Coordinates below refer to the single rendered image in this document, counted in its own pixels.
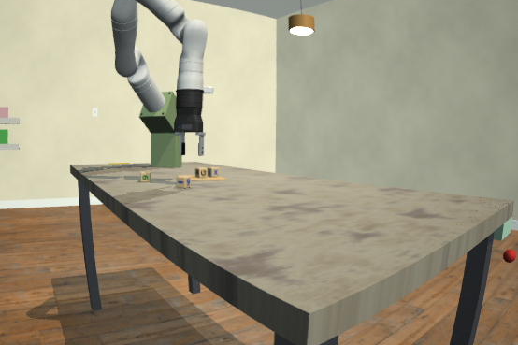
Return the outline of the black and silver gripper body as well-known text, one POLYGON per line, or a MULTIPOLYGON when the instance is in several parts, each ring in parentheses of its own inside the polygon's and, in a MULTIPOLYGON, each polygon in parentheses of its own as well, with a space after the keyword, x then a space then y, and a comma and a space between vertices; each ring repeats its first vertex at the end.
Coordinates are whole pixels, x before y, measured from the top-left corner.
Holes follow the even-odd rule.
POLYGON ((203 73, 196 71, 179 72, 177 80, 174 132, 203 132, 201 117, 203 93, 213 93, 212 86, 204 86, 203 73))

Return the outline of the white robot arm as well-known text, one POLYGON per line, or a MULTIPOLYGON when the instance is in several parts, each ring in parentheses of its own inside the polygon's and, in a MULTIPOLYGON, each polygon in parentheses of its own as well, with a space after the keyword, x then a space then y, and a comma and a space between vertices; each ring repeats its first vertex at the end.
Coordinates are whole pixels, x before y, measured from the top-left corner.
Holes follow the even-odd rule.
POLYGON ((114 0, 111 24, 115 45, 115 69, 118 74, 127 78, 146 110, 157 112, 164 106, 165 98, 152 78, 141 51, 135 46, 137 2, 163 22, 182 44, 179 72, 203 73, 208 30, 200 20, 189 21, 184 9, 175 0, 114 0))

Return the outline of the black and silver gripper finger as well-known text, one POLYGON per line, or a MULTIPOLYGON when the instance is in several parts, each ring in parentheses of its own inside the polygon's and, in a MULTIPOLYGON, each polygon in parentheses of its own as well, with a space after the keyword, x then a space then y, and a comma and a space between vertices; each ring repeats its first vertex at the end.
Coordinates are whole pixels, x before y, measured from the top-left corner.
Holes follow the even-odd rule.
POLYGON ((204 155, 204 136, 205 132, 195 132, 196 135, 199 135, 199 143, 198 143, 198 156, 204 155))
POLYGON ((180 155, 185 155, 185 132, 184 133, 176 133, 175 135, 180 135, 180 155))

